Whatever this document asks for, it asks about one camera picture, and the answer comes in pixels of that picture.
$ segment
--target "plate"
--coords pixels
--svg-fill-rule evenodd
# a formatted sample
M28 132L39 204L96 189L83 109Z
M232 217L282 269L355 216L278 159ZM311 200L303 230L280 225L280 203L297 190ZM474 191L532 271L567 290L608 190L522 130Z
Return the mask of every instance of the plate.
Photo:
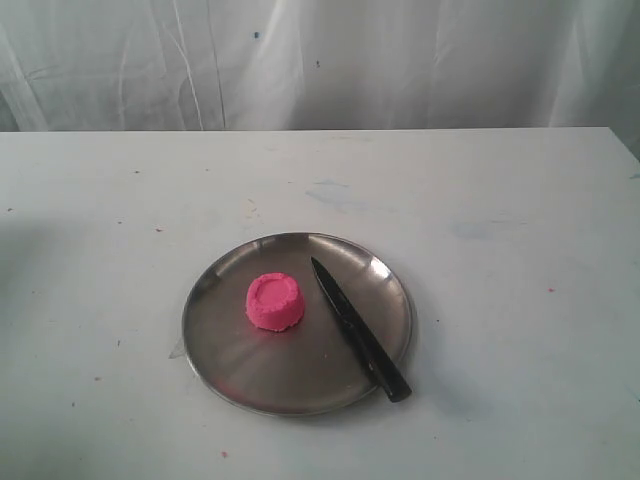
M413 315L400 280L375 255L347 240L283 233L241 245L211 265L193 287L182 319L187 357L214 392L272 415L313 415L349 405L375 389L345 343L318 285L314 256L342 287L391 359L407 350ZM269 272L294 277L306 307L281 333L245 314L251 281Z

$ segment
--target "white backdrop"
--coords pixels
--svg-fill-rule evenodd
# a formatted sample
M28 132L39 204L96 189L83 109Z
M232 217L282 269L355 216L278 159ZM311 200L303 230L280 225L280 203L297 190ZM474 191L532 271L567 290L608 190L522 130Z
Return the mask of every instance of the white backdrop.
M0 0L0 129L608 125L638 0Z

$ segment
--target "knife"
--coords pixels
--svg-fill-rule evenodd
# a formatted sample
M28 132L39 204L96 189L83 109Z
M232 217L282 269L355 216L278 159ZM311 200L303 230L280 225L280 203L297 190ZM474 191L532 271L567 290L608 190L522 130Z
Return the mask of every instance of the knife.
M411 395L411 388L342 289L318 260L311 257L311 264L345 339L367 375L382 387L392 402L407 398Z

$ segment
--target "black knife handle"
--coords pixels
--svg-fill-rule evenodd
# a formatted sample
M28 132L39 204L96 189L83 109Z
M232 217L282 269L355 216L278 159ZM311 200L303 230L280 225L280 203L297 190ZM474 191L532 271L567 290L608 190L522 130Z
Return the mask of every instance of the black knife handle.
M363 368L382 387L389 400L401 402L411 395L411 387L360 315L352 313L340 320Z

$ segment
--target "pink object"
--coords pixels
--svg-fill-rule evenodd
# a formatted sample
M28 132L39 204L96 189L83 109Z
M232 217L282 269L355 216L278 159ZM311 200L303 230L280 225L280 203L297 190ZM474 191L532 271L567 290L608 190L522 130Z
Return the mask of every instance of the pink object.
M256 327L281 332L300 321L304 298L298 282L284 273L266 273L249 286L247 316Z

